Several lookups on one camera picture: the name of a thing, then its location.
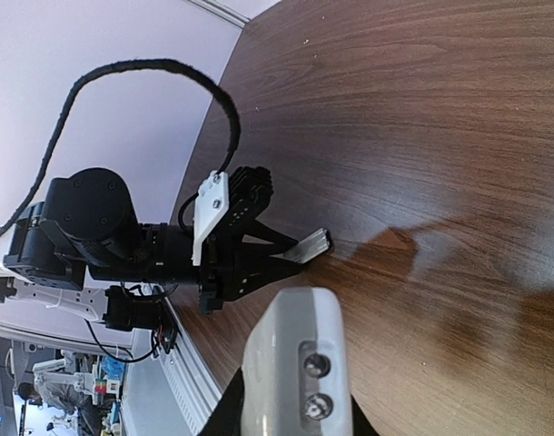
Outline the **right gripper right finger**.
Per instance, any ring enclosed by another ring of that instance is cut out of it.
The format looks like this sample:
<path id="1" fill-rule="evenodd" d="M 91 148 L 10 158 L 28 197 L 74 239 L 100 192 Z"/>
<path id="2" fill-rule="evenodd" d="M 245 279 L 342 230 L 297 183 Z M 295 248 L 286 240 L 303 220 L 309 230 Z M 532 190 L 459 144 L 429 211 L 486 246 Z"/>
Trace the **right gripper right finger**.
<path id="1" fill-rule="evenodd" d="M 351 416 L 353 436 L 380 436 L 354 397 L 351 398 Z"/>

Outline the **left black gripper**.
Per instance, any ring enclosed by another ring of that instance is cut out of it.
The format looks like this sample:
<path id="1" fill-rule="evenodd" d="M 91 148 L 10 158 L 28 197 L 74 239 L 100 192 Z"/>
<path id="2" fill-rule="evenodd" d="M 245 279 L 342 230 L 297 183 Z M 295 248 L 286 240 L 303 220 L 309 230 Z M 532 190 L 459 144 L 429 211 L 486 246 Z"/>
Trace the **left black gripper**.
<path id="1" fill-rule="evenodd" d="M 234 239 L 225 232 L 205 239 L 201 264 L 196 266 L 193 241 L 180 227 L 146 224 L 141 233 L 140 246 L 127 259 L 98 245 L 88 265 L 91 276 L 110 282 L 196 284 L 200 310 L 210 313 L 266 285 L 291 278 L 306 267 L 304 263 L 272 256 L 238 258 Z M 244 250 L 254 253 L 281 254 L 299 242 L 257 219 L 235 225 L 231 234 Z M 245 236 L 264 243 L 244 243 Z"/>

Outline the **white remote control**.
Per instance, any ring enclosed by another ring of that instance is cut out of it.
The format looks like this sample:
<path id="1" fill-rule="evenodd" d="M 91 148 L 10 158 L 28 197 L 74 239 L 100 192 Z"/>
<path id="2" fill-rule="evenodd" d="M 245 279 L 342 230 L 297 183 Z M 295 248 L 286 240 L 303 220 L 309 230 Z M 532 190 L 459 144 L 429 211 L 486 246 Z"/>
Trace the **white remote control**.
<path id="1" fill-rule="evenodd" d="M 341 306 L 325 288 L 278 292 L 242 358 L 243 435 L 351 435 Z"/>

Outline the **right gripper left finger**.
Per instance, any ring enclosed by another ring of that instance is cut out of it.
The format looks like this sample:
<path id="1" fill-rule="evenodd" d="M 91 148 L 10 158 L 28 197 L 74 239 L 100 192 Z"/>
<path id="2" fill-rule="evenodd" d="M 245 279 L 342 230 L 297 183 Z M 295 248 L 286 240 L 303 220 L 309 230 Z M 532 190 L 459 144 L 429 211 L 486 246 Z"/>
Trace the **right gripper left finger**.
<path id="1" fill-rule="evenodd" d="M 242 372 L 236 372 L 227 385 L 199 436 L 238 436 L 242 434 L 241 418 L 244 402 Z"/>

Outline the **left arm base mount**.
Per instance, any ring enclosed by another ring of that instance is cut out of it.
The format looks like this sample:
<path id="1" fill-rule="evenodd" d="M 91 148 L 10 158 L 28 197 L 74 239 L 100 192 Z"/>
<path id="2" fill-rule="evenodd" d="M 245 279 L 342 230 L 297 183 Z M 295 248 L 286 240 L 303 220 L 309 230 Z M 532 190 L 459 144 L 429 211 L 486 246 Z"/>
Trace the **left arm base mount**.
<path id="1" fill-rule="evenodd" d="M 107 307 L 102 322 L 108 329 L 121 332 L 134 329 L 151 331 L 155 334 L 155 344 L 169 354 L 179 332 L 167 304 L 169 293 L 159 285 L 147 283 L 147 286 L 153 291 L 152 295 L 142 294 L 141 284 L 131 288 L 121 284 L 110 286 L 104 292 Z"/>

